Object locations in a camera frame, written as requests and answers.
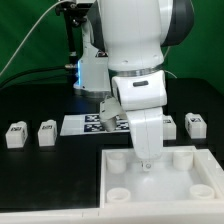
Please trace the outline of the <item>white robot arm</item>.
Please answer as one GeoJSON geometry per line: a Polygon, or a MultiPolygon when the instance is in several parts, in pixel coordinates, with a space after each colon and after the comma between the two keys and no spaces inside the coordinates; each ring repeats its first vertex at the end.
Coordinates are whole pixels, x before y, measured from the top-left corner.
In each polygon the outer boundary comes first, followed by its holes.
{"type": "Polygon", "coordinates": [[[163,151],[161,48],[181,43],[193,24],[191,0],[94,0],[87,11],[90,43],[108,56],[111,96],[100,103],[101,125],[113,131],[118,118],[128,121],[145,171],[163,151]]]}

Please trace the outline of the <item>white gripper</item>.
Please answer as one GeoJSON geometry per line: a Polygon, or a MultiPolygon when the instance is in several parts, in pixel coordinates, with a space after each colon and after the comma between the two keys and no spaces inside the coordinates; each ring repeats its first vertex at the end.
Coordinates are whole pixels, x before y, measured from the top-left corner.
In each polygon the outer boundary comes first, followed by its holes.
{"type": "Polygon", "coordinates": [[[133,147],[142,170],[149,172],[150,160],[158,159],[163,148],[163,110],[161,107],[126,113],[133,147]]]}

